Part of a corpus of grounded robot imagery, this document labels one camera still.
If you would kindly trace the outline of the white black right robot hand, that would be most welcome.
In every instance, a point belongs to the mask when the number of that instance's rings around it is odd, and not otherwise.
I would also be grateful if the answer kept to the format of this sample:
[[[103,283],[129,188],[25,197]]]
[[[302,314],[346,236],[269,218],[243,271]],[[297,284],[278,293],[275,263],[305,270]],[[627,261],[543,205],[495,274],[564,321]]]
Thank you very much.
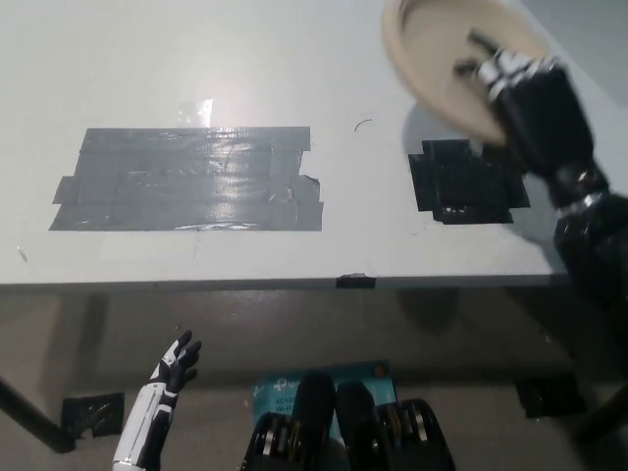
[[[576,212],[608,198],[593,134],[563,63],[508,49],[476,28],[467,41],[487,57],[456,61],[454,74],[479,88],[517,165],[546,184],[553,207]]]

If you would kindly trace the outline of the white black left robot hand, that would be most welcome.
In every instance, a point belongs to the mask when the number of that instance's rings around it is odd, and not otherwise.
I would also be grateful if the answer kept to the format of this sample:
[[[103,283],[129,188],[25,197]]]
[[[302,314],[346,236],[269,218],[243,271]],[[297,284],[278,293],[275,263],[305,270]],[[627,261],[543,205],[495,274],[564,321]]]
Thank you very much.
[[[159,470],[178,398],[197,370],[202,342],[184,332],[163,354],[140,389],[112,460],[114,470]]]

